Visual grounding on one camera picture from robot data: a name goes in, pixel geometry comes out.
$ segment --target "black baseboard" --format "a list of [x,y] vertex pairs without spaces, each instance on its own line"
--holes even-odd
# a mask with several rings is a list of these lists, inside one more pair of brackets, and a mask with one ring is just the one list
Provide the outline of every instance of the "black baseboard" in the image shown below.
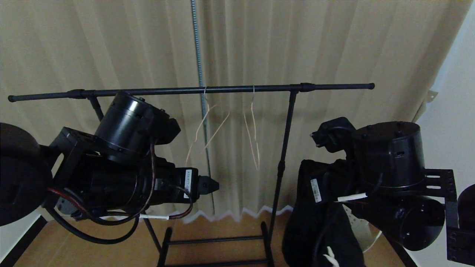
[[400,244],[394,242],[390,237],[386,237],[386,239],[406,267],[418,267],[411,256],[409,256],[408,252]]
[[28,248],[28,246],[33,242],[35,237],[39,234],[41,229],[46,225],[47,221],[43,216],[40,216],[28,229],[28,231],[23,235],[23,237],[18,241],[18,243],[13,247],[10,253],[0,262],[0,267],[12,267],[15,265],[17,260],[21,257],[23,252]]

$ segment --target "horizontal rod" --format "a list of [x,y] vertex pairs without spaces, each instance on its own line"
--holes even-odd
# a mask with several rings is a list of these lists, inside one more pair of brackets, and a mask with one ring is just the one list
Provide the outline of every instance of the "horizontal rod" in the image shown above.
[[245,236],[245,237],[231,237],[231,238],[176,240],[176,241],[169,241],[167,244],[168,245],[182,245],[182,244],[195,244],[195,243],[212,243],[212,242],[225,242],[225,241],[255,240],[255,239],[263,239],[263,238],[264,238],[264,236]]
[[10,102],[53,99],[53,98],[74,98],[85,99],[90,97],[114,96],[118,92],[127,92],[131,95],[181,95],[181,94],[207,94],[214,93],[249,93],[249,92],[311,92],[315,90],[346,90],[346,89],[373,89],[374,84],[337,84],[337,85],[315,85],[301,83],[295,85],[275,85],[275,86],[210,86],[210,87],[181,87],[181,88],[151,88],[151,89],[120,89],[120,90],[83,90],[75,89],[62,93],[47,93],[34,95],[10,95]]
[[269,262],[267,259],[241,260],[241,261],[227,261],[215,263],[198,263],[198,264],[179,264],[179,265],[165,265],[165,267],[200,267],[200,266],[236,266],[236,265],[250,265],[263,264]]

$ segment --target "white wall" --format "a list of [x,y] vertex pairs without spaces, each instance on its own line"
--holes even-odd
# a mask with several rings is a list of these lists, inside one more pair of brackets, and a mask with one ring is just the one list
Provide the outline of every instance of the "white wall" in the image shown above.
[[[432,90],[439,92],[418,120],[427,168],[453,169],[457,193],[475,183],[475,4],[455,39]],[[421,267],[449,262],[446,230],[427,249],[409,252]]]
[[0,262],[39,217],[40,214],[35,210],[16,222],[0,227]]

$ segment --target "barcode sticker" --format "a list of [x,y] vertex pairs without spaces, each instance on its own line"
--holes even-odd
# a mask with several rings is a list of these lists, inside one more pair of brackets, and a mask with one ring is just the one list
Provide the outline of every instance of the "barcode sticker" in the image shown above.
[[322,196],[320,195],[320,189],[318,188],[317,179],[310,180],[310,184],[312,185],[313,191],[313,198],[315,198],[315,203],[319,203],[322,201]]
[[[185,172],[185,189],[191,194],[191,174],[193,173],[193,170],[186,170]],[[183,193],[183,198],[188,199],[189,197]]]

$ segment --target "curtain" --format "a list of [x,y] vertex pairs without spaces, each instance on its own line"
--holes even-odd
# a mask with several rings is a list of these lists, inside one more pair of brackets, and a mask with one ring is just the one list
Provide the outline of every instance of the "curtain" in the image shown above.
[[[295,105],[279,209],[292,205],[302,159],[331,162],[309,134],[320,123],[346,116],[356,127],[412,120],[471,1],[197,1],[206,86],[312,82],[369,83],[372,91],[299,93]],[[198,86],[189,1],[2,1],[0,3],[1,121],[50,143],[63,126],[94,133],[98,120],[86,100],[9,103],[8,95],[72,89]],[[272,206],[288,93],[207,95],[207,135],[191,151],[189,166],[220,182],[195,210],[208,216]],[[112,98],[100,98],[102,108]],[[185,164],[201,122],[199,95],[146,96],[178,120],[182,132],[158,156]],[[254,138],[256,169],[244,123]],[[182,205],[153,207],[155,213]]]

